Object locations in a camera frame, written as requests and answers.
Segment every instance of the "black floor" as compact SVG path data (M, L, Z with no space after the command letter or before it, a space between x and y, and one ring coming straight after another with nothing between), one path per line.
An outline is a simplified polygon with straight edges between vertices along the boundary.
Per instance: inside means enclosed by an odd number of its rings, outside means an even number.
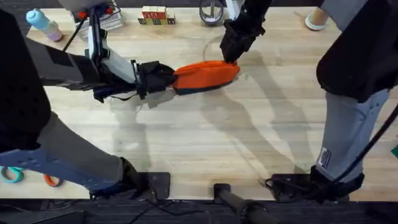
M322 0L275 0L276 6L315 6ZM195 7L199 0L117 0L121 7L141 7L143 5L165 5L168 7ZM25 13L33 8L60 7L56 0L0 0L0 8L17 17L21 30L27 33L29 25L24 17ZM70 202L64 202L58 207L64 207ZM301 202L291 205L278 205L274 202L265 202L270 213L281 220L289 223L357 223L357 224L382 224L393 223L398 220L398 203L341 203L318 205L315 203ZM147 206L144 202L131 202L127 200L108 200L91 202L82 200L75 202L68 208L57 211L46 212L20 212L13 207L24 210L38 211L53 206L48 200L0 200L0 221L6 223L33 223L45 218L54 217L72 211L84 210L87 213L85 223L122 223L127 224L136 215L141 213ZM381 213L367 215L369 207L382 211L385 215L395 218L388 220ZM208 210L214 223L238 223L236 217L228 208L216 205L203 205L200 203L186 202L172 205L170 210L183 212L191 209ZM151 210L134 223L207 223L205 214L188 215L184 217L173 217L158 210Z
M15 201L0 200L0 204L11 204L18 206L23 209L38 210L42 208L48 208L46 204L47 200L28 200ZM70 202L64 202L58 207L64 207ZM269 213L279 220L285 221L285 223L291 224L391 224L397 223L398 216L398 203L329 203L324 205L318 205L310 202L300 202L291 205L279 205L275 202L264 202ZM61 209L59 211L51 212L18 212L12 207L0 206L0 221L9 224L23 224L33 223L46 218L56 217L72 211L86 212L85 223L114 223L114 224L127 224L135 216L141 213L149 206L145 202L132 202L128 200L99 200L91 202L89 200L82 200L75 202L68 208ZM190 210L206 210L213 219L214 224L235 224L239 223L236 216L226 208L219 205L204 205L202 202L180 202L176 203L167 208L173 212L187 212ZM134 223L151 223L151 224L174 224L174 223L186 223L186 224L202 224L208 223L208 215L205 213L198 213L194 215L186 215L182 217L173 217L169 214L153 209L147 214L143 215Z

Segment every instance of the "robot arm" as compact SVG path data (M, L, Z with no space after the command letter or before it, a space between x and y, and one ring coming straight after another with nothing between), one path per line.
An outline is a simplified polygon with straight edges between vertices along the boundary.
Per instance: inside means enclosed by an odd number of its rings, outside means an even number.
M43 85L63 86L70 90L93 90L94 98L102 103L106 97L118 93L137 91L141 99L144 99L147 93L165 90L175 81L174 71L170 67L159 62L138 64L135 60L122 58L108 47L108 32L100 24L100 17L106 13L105 7L92 6L97 2L62 2L67 9L84 10L89 15L85 56L68 54L25 38Z
M90 21L96 18L94 14L90 16ZM109 68L122 58L112 56L115 53L107 48L106 35L100 36L105 31L100 29L98 20L91 22L96 30L92 38L97 36L92 43L97 42L89 44L88 58L24 39L11 14L0 10L0 18L7 29L7 35L2 35L0 41L0 47L7 52L0 66L3 104L0 108L0 164L69 180L86 187L94 197L133 190L136 195L150 191L156 199L167 198L170 174L138 173L127 160L103 152L74 133L51 112L43 85L92 89L95 95L96 91L106 88L108 93L101 96L130 88L129 91L137 90L143 97L173 82L171 68L168 70L159 62L142 65L133 62L129 69L133 73L123 70L128 77Z
M238 18L225 22L220 47L226 62L235 62L265 33L261 23L271 2L246 1ZM327 103L321 152L310 175L274 174L266 180L264 185L280 202L305 195L318 202L337 200L358 190L364 180L362 162L342 179L340 175L367 146L389 90L398 84L398 66L393 60L398 54L398 31L391 28L398 21L397 3L325 0L322 9L343 33L317 67Z

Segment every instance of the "black mount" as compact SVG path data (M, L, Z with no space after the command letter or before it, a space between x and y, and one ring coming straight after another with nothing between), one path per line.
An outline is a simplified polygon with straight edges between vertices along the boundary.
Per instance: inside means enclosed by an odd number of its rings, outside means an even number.
M228 206L241 221L247 224L283 224L270 216L264 205L253 200L244 200L231 193L229 184L215 184L214 202Z

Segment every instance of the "red object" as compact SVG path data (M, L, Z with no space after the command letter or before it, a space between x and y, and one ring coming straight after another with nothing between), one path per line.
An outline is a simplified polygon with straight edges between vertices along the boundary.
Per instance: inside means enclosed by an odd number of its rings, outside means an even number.
M142 12L142 15L144 16L144 18L150 18L150 13L149 12Z
M164 13L164 12L158 12L158 13L157 13L157 18L158 18L158 19L166 19L166 13Z
M215 90L231 83L239 72L235 63L204 61L177 69L173 87L177 94L185 95Z
M86 17L87 13L86 12L79 12L79 19L84 19Z
M106 9L106 13L109 14L109 15L112 14L112 13L113 13L113 9L110 8L110 7L107 8L107 9Z
M45 180L45 182L46 182L49 186L51 186L51 187L58 187L58 186L60 186L60 185L62 184L62 182L63 182L63 180L59 180L58 182L54 182L54 181L51 179L51 176L48 175L48 174L44 174L44 180Z

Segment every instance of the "teal tape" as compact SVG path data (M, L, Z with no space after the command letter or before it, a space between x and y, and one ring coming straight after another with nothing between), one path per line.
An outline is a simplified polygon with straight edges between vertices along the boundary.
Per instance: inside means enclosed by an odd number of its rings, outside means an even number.
M391 150L392 154L394 156L396 156L396 158L398 159L398 146L396 146L395 148L393 148L393 150Z
M0 168L1 168L1 178L3 179L3 181L5 181L5 183L15 184L15 183L20 182L24 178L24 173L21 172L22 170L24 170L24 168L3 167L3 166L0 166ZM15 173L15 175L17 175L17 177L15 179L8 177L7 170Z

